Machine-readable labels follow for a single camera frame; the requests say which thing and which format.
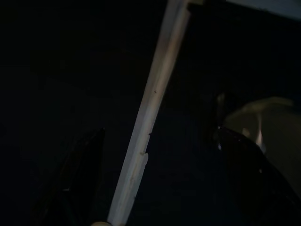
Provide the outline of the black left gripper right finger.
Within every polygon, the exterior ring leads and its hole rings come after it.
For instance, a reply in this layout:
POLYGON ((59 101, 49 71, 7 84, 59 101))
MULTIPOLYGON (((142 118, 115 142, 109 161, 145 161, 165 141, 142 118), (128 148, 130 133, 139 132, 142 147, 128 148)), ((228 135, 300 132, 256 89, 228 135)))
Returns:
POLYGON ((301 200, 259 146, 225 127, 215 141, 236 203, 250 226, 299 226, 301 200))

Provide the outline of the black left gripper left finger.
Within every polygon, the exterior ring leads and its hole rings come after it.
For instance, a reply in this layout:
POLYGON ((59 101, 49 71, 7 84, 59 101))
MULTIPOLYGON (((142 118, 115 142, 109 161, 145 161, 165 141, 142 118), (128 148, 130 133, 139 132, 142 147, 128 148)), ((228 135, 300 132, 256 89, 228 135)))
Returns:
POLYGON ((37 226, 86 226, 101 181, 105 129, 80 139, 35 204, 37 226))

